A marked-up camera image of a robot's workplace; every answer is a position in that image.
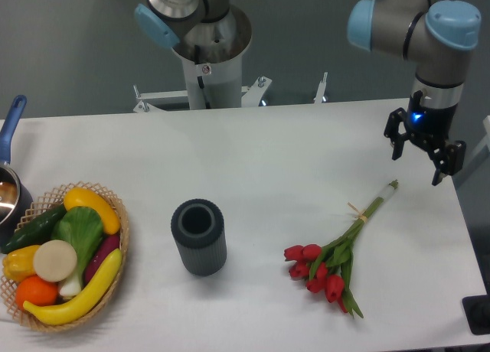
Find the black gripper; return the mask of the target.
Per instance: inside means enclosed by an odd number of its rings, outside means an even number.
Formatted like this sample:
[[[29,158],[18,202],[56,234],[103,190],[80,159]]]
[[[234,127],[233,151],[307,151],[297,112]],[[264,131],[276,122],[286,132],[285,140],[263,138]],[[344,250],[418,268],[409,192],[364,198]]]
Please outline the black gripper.
[[[384,128],[384,136],[390,140],[393,149],[391,159],[396,161],[403,154],[405,141],[426,150],[434,163],[435,172],[432,185],[442,182],[444,177],[458,173],[464,163],[466,143],[449,140],[449,129],[458,104],[443,109],[425,106],[422,90],[410,97],[407,111],[399,108],[390,113]],[[405,127],[407,133],[400,132]]]

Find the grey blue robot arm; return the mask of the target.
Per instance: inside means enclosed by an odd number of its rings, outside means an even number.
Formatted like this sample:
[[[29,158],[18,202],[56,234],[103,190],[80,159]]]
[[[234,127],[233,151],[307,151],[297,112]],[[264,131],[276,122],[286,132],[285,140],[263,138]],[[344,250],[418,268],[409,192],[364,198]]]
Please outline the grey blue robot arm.
[[[146,0],[134,11],[142,32],[181,60],[191,109],[255,106],[257,90],[242,91],[242,58],[250,46],[249,18],[230,0]],[[393,158],[411,142],[434,164],[433,183],[458,173],[466,144],[449,129],[462,95],[481,14],[450,0],[361,0],[347,24],[350,44],[396,54],[416,64],[407,108],[393,111],[384,135]]]

